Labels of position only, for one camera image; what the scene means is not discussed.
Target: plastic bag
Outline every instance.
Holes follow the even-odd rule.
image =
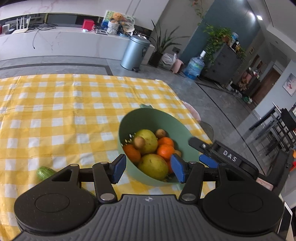
[[[172,54],[165,53],[159,61],[159,66],[164,69],[170,70],[173,67],[174,62],[176,61],[176,58],[177,57]]]

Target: cucumber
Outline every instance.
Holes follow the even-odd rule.
[[[45,179],[49,178],[53,174],[57,173],[55,170],[49,167],[40,167],[36,171],[37,177],[40,181],[44,181]]]

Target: silver bolt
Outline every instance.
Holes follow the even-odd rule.
[[[111,201],[115,198],[114,194],[112,193],[104,193],[100,196],[103,201]]]
[[[196,196],[192,193],[183,194],[181,197],[184,201],[193,201],[196,199]]]

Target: green bowl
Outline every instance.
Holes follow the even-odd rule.
[[[124,154],[121,144],[125,144],[125,140],[130,139],[130,134],[134,135],[135,132],[142,129],[151,130],[153,133],[157,129],[164,129],[168,136],[174,140],[175,149],[182,152],[184,161],[199,161],[200,153],[188,145],[188,140],[192,137],[190,131],[173,116],[145,105],[141,105],[140,109],[129,112],[122,119],[118,131],[118,152]],[[179,183],[176,177],[168,182],[151,178],[140,171],[128,158],[126,158],[126,170],[131,177],[149,186],[165,186]]]

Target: tablecloth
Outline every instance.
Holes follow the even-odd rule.
[[[20,231],[16,198],[38,184],[36,169],[81,168],[118,156],[121,119],[139,104],[150,104],[179,119],[209,142],[172,89],[163,81],[91,74],[43,74],[0,80],[0,240]],[[94,192],[93,183],[83,187]],[[177,186],[151,187],[126,173],[113,186],[121,194],[180,194]],[[214,188],[204,183],[205,195]]]

